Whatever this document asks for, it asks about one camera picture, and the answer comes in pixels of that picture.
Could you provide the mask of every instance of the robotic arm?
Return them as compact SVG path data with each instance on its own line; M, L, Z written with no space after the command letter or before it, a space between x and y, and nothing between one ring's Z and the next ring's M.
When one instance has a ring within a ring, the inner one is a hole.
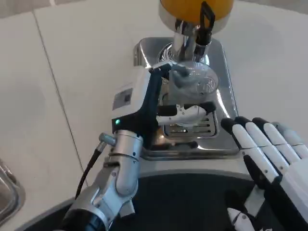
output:
M100 144L59 231L107 231L117 215L134 214L132 198L138 189L139 157L143 148L151 146L159 126L193 125L215 110L212 102L157 106L162 77L172 65L165 61L151 69L135 67L117 90L112 110L114 137L100 135ZM308 231L308 149L299 137L260 118L225 118L221 125L237 142L257 186L243 207L228 208L234 228L255 231L250 218L266 199L287 231ZM112 148L102 170L80 193L88 171L107 144Z
M76 200L68 210L59 231L107 231L119 214L134 214L132 197L138 189L139 157L151 146L152 137L162 125L195 124L213 112L212 102L200 105L157 106L162 77L169 72L170 61L151 69L135 67L117 90L112 110L115 137L102 133L100 144L81 179ZM83 181L104 147L112 146L94 183L82 193Z

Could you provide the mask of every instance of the black handle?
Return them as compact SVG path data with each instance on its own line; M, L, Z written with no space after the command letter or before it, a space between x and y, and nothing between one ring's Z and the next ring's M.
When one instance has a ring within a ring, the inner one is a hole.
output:
M209 27L205 26L205 17L209 20ZM212 11L211 7L207 4L206 1L201 3L200 10L200 29L198 30L198 35L196 43L201 46L206 46L211 42L212 29L215 23L215 14Z

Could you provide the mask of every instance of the metal sink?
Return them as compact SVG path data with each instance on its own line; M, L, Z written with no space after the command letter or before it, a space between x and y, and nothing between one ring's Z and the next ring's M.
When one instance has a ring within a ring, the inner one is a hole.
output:
M14 216L24 202L24 188L0 159L0 226Z
M139 179L133 199L136 215L116 219L110 231L225 231L230 228L224 195L236 191L246 198L254 184L237 174L217 175L197 170L156 172ZM27 222L16 231L53 231L59 226L72 200ZM275 231L283 231L267 204L258 219Z

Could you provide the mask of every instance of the drip tray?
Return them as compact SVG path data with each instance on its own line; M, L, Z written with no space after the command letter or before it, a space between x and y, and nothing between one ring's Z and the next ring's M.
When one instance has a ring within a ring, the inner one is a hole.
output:
M168 89L168 82L165 80L163 83L161 95L163 95L162 100L160 101L161 105L164 105L164 102L167 98L167 93L165 92ZM216 125L215 125L215 113L210 113L202 119L202 121L193 127L183 127L178 124L171 124L169 126L164 126L165 136L169 138L176 137L211 137L216 134Z
M172 44L172 38L151 37L142 39L134 49L134 64L151 67L162 61L165 48ZM219 77L219 87L206 101L216 105L216 111L204 117L192 128L179 125L160 128L152 142L152 148L142 153L148 160L225 158L238 153L232 136L220 127L222 118L235 118L237 110L226 57L221 43L212 39L204 59ZM159 104L163 105L168 94L168 80L163 79Z
M215 123L213 113L205 116L203 120L196 126L186 128L177 124L164 127L165 135L172 137L195 137L195 136L214 136Z

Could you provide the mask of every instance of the white robotic finger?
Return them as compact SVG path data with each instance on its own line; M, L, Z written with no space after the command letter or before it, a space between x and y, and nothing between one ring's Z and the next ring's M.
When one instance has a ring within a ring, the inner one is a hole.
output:
M246 129L248 134L257 144L257 146L260 147L260 149L264 152L264 154L275 165L276 169L281 174L284 174L289 167L288 162L281 155L278 149L274 145L272 145L272 143L263 134L263 132L256 126L256 124L242 116L236 117L234 121L241 124Z
M239 148L244 152L244 154L250 156L270 183L272 183L274 179L279 176L269 159L264 155L262 150L257 146L242 125L236 123L232 119L225 118L221 121L221 126L228 133L233 135L240 145Z
M308 158L308 148L295 131L278 122L273 122L273 125L282 134L285 140L293 147L300 158Z
M244 213L234 208L228 208L228 215L236 231L255 231L250 219Z
M269 138L271 143L276 146L279 152L290 164L300 160L298 154L294 151L291 145L288 144L274 125L262 118L254 118L252 122L260 128L260 130Z

